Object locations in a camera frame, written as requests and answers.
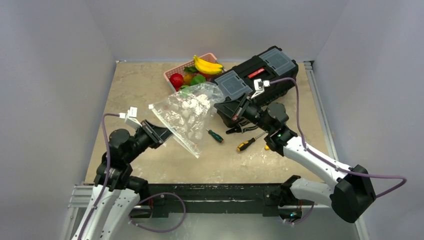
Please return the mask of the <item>clear zip top bag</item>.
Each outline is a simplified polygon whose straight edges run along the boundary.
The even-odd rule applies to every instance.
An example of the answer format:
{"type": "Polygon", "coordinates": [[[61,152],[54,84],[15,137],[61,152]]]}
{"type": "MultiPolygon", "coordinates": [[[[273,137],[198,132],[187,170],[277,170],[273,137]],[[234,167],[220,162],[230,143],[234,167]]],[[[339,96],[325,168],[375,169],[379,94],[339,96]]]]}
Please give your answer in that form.
{"type": "Polygon", "coordinates": [[[218,85],[203,82],[177,91],[148,108],[173,133],[173,138],[195,158],[202,152],[202,138],[216,110],[226,97],[218,85]]]}

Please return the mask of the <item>green bell pepper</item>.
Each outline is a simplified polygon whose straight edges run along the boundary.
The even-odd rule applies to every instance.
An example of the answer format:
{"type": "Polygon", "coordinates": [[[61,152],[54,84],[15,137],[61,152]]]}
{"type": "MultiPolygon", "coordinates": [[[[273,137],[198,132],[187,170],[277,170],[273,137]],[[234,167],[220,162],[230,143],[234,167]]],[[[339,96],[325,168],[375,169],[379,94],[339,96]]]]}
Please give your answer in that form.
{"type": "Polygon", "coordinates": [[[202,84],[202,83],[204,83],[204,82],[206,82],[206,81],[207,81],[207,79],[206,79],[206,77],[205,77],[205,76],[203,76],[203,75],[201,75],[201,74],[198,74],[198,75],[195,75],[195,76],[191,79],[191,81],[190,81],[190,85],[191,85],[191,86],[194,86],[194,85],[202,84]]]}

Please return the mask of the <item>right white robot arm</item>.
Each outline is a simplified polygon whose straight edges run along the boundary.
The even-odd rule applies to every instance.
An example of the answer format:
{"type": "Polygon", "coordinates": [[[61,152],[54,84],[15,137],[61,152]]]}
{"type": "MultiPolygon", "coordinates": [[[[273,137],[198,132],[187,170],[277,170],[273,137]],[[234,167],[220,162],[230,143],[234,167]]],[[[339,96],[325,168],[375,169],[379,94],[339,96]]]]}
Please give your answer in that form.
{"type": "Polygon", "coordinates": [[[262,109],[253,100],[243,97],[216,103],[214,107],[228,118],[241,117],[267,132],[264,140],[271,151],[297,162],[321,179],[321,182],[309,182],[298,177],[281,189],[284,202],[313,201],[331,207],[345,222],[355,223],[376,200],[367,169],[359,164],[351,167],[306,143],[299,132],[287,126],[289,116],[282,103],[273,102],[262,109]]]}

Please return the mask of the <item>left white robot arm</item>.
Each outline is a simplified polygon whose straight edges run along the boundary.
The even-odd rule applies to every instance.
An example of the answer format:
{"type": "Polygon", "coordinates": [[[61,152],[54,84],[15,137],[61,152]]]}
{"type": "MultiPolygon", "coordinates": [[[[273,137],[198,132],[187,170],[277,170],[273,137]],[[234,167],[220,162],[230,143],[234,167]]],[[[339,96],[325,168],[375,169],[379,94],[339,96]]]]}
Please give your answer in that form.
{"type": "Polygon", "coordinates": [[[144,120],[135,123],[133,135],[120,128],[106,137],[106,152],[73,240],[111,240],[116,236],[132,207],[146,203],[150,196],[148,181],[131,175],[131,162],[148,148],[160,147],[172,134],[168,128],[144,120]]]}

